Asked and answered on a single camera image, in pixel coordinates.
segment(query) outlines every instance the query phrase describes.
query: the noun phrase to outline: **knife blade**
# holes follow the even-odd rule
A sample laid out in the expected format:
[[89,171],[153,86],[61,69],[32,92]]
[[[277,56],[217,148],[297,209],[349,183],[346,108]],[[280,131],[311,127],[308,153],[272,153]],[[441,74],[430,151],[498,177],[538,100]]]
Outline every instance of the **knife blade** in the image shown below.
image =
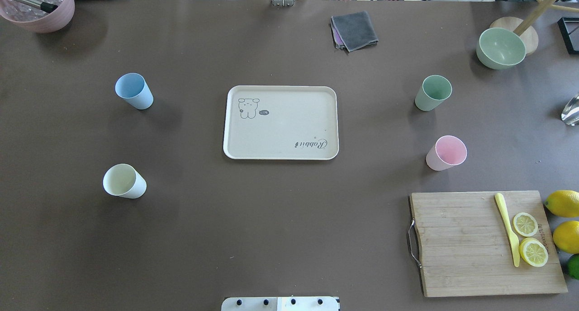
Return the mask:
[[513,254],[513,264],[515,267],[519,266],[519,261],[521,261],[521,255],[519,254],[519,237],[515,234],[511,228],[511,221],[508,218],[507,204],[505,202],[505,197],[502,193],[497,193],[494,196],[494,200],[497,202],[498,211],[501,213],[501,218],[505,224],[505,229],[507,230],[507,236],[509,244],[511,245],[511,253]]

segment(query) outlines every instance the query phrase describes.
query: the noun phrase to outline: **brown table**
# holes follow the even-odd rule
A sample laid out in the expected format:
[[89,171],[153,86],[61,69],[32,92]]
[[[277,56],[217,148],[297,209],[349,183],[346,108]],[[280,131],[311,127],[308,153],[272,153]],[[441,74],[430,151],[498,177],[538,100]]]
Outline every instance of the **brown table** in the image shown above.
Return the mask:
[[[576,309],[569,276],[567,294],[425,298],[405,239],[412,192],[579,189],[579,136],[559,118],[579,82],[566,13],[535,23],[538,50],[515,68],[474,53],[492,21],[534,6],[126,0],[78,2],[57,33],[0,21],[2,309],[218,311],[289,295],[338,296],[344,311]],[[378,46],[336,50],[329,17],[361,10]],[[150,109],[114,94],[126,72],[145,76]],[[413,99],[430,74],[454,91],[424,113]],[[333,88],[337,157],[227,158],[236,85]],[[469,158],[434,172],[424,157],[445,134]],[[142,198],[103,191],[116,163],[147,180]]]

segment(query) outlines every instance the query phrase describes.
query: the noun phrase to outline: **lemon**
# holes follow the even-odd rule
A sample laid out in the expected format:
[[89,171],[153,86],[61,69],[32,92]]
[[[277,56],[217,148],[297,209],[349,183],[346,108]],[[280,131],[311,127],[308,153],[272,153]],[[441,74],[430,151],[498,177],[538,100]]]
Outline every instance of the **lemon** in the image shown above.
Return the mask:
[[579,222],[566,221],[553,231],[553,242],[566,253],[579,254]]
[[520,212],[513,217],[513,227],[523,236],[533,236],[539,230],[537,220],[526,212]]
[[521,241],[519,253],[523,260],[533,267],[543,267],[549,259],[545,246],[533,237],[527,237]]
[[577,217],[579,216],[579,192],[555,191],[546,198],[545,207],[557,216]]
[[569,276],[579,279],[579,254],[574,254],[567,261],[567,272]]

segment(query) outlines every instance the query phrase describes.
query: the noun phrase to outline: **gray towel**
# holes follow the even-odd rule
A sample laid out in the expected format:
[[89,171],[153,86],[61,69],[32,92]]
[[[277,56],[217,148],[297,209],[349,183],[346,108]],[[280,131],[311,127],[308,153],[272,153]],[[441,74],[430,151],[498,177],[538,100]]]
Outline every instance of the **gray towel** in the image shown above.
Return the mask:
[[376,45],[378,36],[374,32],[374,26],[370,21],[368,12],[359,12],[348,15],[332,16],[332,28],[335,29],[344,45],[340,45],[339,39],[334,41],[339,48],[346,47],[348,52],[358,50],[366,45]]

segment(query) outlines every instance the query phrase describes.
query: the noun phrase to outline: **wooden cutting board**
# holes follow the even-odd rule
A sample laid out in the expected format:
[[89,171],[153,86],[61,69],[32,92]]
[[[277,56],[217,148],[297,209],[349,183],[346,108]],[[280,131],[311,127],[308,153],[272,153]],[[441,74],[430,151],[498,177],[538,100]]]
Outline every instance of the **wooden cutting board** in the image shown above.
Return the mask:
[[564,293],[567,285],[538,191],[505,191],[509,219],[536,218],[549,260],[513,266],[507,233],[494,201],[497,192],[413,193],[410,197],[426,297]]

